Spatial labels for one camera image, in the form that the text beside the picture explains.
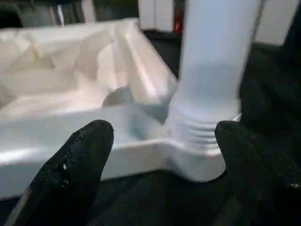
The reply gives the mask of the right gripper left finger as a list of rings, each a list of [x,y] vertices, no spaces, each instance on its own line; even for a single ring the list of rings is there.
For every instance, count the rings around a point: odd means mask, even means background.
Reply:
[[[5,225],[85,225],[113,141],[113,126],[105,120],[73,132],[38,171]]]

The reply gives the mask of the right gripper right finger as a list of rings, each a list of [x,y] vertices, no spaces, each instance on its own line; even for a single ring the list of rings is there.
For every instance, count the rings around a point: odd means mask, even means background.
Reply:
[[[215,137],[250,224],[299,226],[301,169],[292,158],[240,122],[219,122]]]

